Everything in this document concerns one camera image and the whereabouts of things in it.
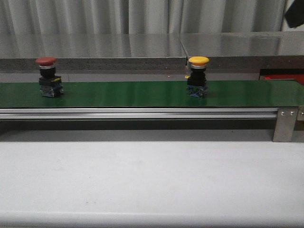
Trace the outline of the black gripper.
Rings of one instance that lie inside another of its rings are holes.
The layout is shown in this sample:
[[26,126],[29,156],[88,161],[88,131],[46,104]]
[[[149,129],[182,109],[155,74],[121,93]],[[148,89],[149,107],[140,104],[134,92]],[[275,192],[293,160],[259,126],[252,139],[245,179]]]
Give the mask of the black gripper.
[[304,0],[294,0],[285,13],[285,19],[290,28],[304,24]]

